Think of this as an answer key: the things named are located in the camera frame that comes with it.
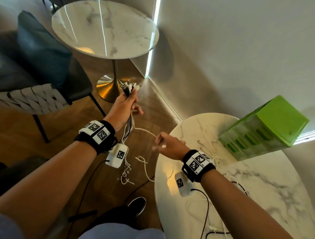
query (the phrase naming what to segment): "black wristband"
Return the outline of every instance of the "black wristband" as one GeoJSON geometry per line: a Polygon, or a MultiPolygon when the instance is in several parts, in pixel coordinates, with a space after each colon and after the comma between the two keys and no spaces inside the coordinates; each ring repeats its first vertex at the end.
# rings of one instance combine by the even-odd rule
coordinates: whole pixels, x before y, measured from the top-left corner
{"type": "Polygon", "coordinates": [[[192,182],[199,183],[202,175],[212,169],[215,169],[213,160],[202,151],[190,150],[183,157],[184,165],[182,171],[192,182]]]}
{"type": "Polygon", "coordinates": [[[89,145],[91,145],[95,149],[97,155],[111,150],[118,143],[118,140],[115,137],[116,131],[114,127],[105,120],[98,120],[98,122],[102,123],[104,126],[100,127],[92,135],[88,135],[84,132],[81,132],[74,138],[74,141],[87,142],[89,145]],[[110,134],[100,144],[98,144],[93,139],[93,136],[98,134],[104,127],[110,132],[110,134]]]}

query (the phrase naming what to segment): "wooden floor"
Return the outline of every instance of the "wooden floor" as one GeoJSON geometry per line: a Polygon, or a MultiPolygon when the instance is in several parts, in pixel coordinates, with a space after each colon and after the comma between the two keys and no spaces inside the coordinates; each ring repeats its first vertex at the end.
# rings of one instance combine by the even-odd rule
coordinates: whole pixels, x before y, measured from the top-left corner
{"type": "MultiPolygon", "coordinates": [[[[28,7],[34,6],[32,8],[33,14],[36,11],[35,8],[40,6],[39,4],[42,0],[32,0],[32,2],[34,1],[36,1],[36,4],[28,5],[28,7]]],[[[42,23],[44,26],[49,25],[49,22],[42,23]]],[[[102,75],[112,72],[112,63],[110,60],[94,58],[79,52],[73,52],[73,55],[83,66],[93,86],[96,85],[97,80],[102,75]]],[[[142,77],[130,60],[119,60],[118,68],[121,78],[142,77]]],[[[155,135],[160,131],[171,132],[179,123],[179,120],[147,80],[142,79],[142,81],[143,86],[139,91],[139,105],[142,107],[144,115],[134,117],[136,127],[147,129],[155,135]]],[[[101,99],[95,89],[93,90],[93,95],[105,113],[108,113],[112,104],[101,99]]],[[[41,115],[39,118],[48,138],[51,140],[49,144],[45,144],[30,114],[2,107],[0,110],[2,116],[0,118],[1,162],[8,166],[31,155],[41,155],[51,158],[73,142],[80,128],[91,120],[102,119],[101,113],[89,97],[78,100],[72,106],[59,112],[41,115]]],[[[121,136],[122,132],[120,131],[117,133],[117,138],[119,139],[121,136]]],[[[150,177],[153,176],[158,157],[158,154],[151,151],[154,140],[154,137],[150,134],[134,130],[126,142],[129,147],[127,159],[132,168],[129,179],[134,185],[130,183],[122,185],[120,183],[120,176],[123,172],[122,168],[115,169],[107,165],[101,165],[89,184],[80,213],[97,209],[98,215],[100,215],[115,206],[122,205],[134,189],[147,181],[144,165],[138,162],[135,156],[140,155],[146,159],[148,162],[147,173],[150,177]]],[[[97,156],[83,177],[65,207],[68,216],[74,215],[87,180],[96,166],[106,157],[107,155],[97,156]]],[[[134,193],[130,200],[138,196],[144,196],[147,199],[146,209],[137,219],[138,227],[140,229],[148,227],[161,228],[154,197],[154,183],[147,183],[134,193]]],[[[77,238],[94,218],[90,217],[77,221],[74,224],[70,238],[77,238]]],[[[66,238],[68,230],[69,225],[60,234],[59,238],[66,238]]]]}

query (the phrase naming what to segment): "round table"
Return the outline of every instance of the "round table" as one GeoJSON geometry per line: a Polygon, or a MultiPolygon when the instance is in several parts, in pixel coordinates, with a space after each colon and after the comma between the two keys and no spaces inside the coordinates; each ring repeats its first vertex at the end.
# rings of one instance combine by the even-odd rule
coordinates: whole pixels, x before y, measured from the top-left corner
{"type": "Polygon", "coordinates": [[[159,32],[142,12],[111,1],[78,1],[61,7],[52,18],[57,36],[84,54],[113,60],[113,74],[97,83],[99,95],[114,102],[121,93],[117,59],[148,53],[156,45],[159,32]]]}
{"type": "MultiPolygon", "coordinates": [[[[217,170],[234,176],[249,196],[294,238],[315,238],[315,214],[311,200],[285,154],[276,151],[238,162],[218,140],[218,135],[237,120],[238,118],[226,114],[199,114],[184,120],[170,135],[186,141],[191,149],[208,154],[211,150],[218,163],[217,170]]],[[[181,171],[182,165],[180,161],[159,155],[154,187],[157,209],[167,239],[199,239],[207,201],[199,192],[187,197],[180,196],[174,176],[181,171]]],[[[199,183],[193,185],[204,191],[199,183]]],[[[207,222],[203,238],[210,232],[209,222],[212,226],[223,229],[213,205],[210,206],[207,222]]],[[[208,239],[216,238],[223,239],[225,236],[208,236],[208,239]]]]}

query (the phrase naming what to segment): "shoe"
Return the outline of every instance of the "shoe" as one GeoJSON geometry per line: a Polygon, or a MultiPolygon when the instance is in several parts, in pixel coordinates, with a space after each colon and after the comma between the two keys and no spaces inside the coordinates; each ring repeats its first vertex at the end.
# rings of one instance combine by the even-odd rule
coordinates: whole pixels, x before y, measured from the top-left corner
{"type": "Polygon", "coordinates": [[[146,199],[144,197],[137,197],[129,203],[128,207],[137,217],[143,212],[144,208],[146,207],[146,199]]]}

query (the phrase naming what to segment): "green box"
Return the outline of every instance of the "green box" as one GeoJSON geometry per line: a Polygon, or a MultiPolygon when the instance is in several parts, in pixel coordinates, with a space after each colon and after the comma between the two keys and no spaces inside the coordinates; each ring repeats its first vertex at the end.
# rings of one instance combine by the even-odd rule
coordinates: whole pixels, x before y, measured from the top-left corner
{"type": "Polygon", "coordinates": [[[244,160],[291,147],[309,119],[282,96],[240,119],[219,140],[237,159],[244,160]]]}

